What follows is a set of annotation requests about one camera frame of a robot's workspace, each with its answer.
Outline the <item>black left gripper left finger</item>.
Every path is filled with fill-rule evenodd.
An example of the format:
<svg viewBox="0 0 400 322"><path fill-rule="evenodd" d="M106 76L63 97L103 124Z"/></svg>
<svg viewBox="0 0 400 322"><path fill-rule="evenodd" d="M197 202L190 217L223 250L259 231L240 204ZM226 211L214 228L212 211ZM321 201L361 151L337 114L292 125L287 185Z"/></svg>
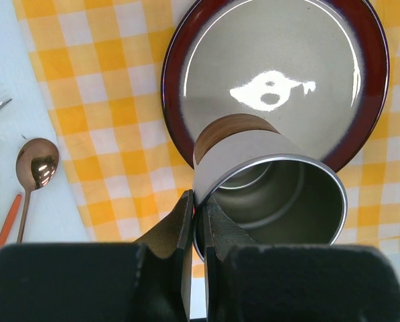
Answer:
<svg viewBox="0 0 400 322"><path fill-rule="evenodd" d="M193 192L132 243L0 249L0 321L188 321Z"/></svg>

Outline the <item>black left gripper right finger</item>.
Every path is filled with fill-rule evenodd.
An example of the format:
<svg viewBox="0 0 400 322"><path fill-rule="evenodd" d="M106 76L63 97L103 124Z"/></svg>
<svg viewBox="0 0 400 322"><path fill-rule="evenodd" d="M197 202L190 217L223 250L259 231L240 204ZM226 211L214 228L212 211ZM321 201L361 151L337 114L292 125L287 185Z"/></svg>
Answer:
<svg viewBox="0 0 400 322"><path fill-rule="evenodd" d="M203 209L209 321L400 321L400 283L368 246L261 245Z"/></svg>

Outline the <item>metal cup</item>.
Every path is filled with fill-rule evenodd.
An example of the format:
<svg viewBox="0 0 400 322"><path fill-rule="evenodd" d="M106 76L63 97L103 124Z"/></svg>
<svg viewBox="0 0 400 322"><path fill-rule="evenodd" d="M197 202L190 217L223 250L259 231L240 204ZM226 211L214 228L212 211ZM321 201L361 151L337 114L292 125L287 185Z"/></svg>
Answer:
<svg viewBox="0 0 400 322"><path fill-rule="evenodd" d="M207 125L194 144L194 247L204 255L203 215L233 242L333 244L346 221L342 181L269 122L238 113Z"/></svg>

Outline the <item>red rimmed cream plate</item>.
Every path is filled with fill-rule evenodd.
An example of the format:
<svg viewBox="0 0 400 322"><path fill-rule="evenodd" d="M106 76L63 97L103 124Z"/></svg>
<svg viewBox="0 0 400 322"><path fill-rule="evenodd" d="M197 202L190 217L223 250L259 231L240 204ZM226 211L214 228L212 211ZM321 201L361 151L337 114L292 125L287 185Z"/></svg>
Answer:
<svg viewBox="0 0 400 322"><path fill-rule="evenodd" d="M368 1L197 1L165 53L161 102L187 163L209 123L247 113L339 171L372 134L389 77Z"/></svg>

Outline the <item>yellow white checkered cloth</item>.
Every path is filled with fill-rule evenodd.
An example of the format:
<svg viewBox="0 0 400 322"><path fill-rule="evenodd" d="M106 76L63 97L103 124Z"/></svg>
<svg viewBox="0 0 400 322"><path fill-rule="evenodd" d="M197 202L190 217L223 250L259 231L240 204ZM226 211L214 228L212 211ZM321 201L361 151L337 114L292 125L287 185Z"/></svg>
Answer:
<svg viewBox="0 0 400 322"><path fill-rule="evenodd" d="M159 76L190 1L14 1L60 157L92 239L132 241L192 185L161 112ZM339 173L340 235L387 252L400 273L400 1L374 1L391 56L380 120Z"/></svg>

